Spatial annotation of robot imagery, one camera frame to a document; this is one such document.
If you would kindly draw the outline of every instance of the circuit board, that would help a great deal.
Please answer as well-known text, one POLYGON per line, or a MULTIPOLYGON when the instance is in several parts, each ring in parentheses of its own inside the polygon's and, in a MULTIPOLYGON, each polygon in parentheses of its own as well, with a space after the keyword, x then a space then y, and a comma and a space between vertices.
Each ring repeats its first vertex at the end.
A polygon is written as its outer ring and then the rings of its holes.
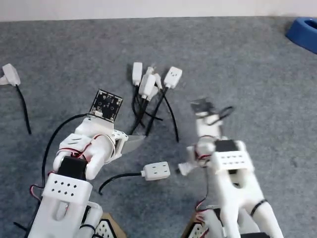
POLYGON ((118 115, 123 98, 99 89, 89 114, 114 123, 118 115))

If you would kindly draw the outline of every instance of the white 3d-printed part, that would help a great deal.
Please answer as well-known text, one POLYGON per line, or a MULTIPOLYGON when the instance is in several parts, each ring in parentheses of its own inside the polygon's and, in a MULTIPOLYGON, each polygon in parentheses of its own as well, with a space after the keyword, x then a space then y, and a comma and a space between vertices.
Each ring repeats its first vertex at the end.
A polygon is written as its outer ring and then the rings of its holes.
POLYGON ((99 225, 96 228, 96 234, 104 238, 115 238, 115 234, 112 233, 112 229, 108 221, 100 221, 99 225))

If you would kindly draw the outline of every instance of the robotic arm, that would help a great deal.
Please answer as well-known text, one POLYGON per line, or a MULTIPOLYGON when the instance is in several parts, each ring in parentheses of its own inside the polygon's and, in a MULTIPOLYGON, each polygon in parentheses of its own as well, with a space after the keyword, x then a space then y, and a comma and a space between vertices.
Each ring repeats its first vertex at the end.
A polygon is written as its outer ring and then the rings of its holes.
POLYGON ((103 165, 137 148, 144 136, 114 129, 121 105, 118 96, 99 90, 90 115, 64 139, 28 238, 91 238, 103 210, 89 201, 94 179, 103 165))
POLYGON ((192 103, 199 140, 187 147, 188 161, 179 164, 182 175, 197 167, 211 172, 219 206, 197 212, 213 238, 283 238, 273 209, 264 198, 254 166, 242 141, 221 134, 221 114, 205 99, 192 103))

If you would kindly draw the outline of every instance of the hole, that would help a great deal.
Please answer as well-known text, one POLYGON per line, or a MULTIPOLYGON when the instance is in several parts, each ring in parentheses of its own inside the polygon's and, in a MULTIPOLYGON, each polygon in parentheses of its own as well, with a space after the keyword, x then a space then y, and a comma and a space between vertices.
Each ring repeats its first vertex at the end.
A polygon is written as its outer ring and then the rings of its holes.
POLYGON ((313 27, 313 28, 317 29, 317 22, 315 22, 313 20, 306 20, 305 23, 307 25, 309 25, 310 27, 313 27))

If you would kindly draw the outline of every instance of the white connector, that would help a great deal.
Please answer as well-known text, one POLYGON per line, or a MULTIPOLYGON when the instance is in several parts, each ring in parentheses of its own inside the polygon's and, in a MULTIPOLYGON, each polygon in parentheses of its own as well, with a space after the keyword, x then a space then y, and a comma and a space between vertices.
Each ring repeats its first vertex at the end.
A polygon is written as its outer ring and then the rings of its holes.
POLYGON ((142 98, 147 98, 151 95, 154 85, 155 85, 155 76, 153 74, 145 74, 140 84, 139 94, 142 98))
POLYGON ((182 70, 176 67, 171 67, 164 79, 164 85, 167 88, 175 88, 182 76, 182 70))
POLYGON ((154 68, 150 66, 150 67, 148 67, 145 74, 153 74, 153 73, 154 73, 154 68))
POLYGON ((150 101, 152 98, 159 92, 159 88, 154 86, 152 93, 147 97, 147 100, 150 101))
POLYGON ((134 86, 139 86, 142 79, 142 63, 134 62, 132 69, 132 83, 134 86))
POLYGON ((159 89, 163 89, 162 82, 160 80, 160 75, 158 73, 154 74, 155 76, 155 83, 157 84, 159 89))
POLYGON ((2 67, 4 76, 0 78, 0 85, 11 84, 12 86, 20 85, 21 80, 16 69, 10 64, 2 67))
POLYGON ((145 165, 141 171, 142 177, 145 180, 159 180, 170 176, 170 170, 167 162, 159 162, 145 165))

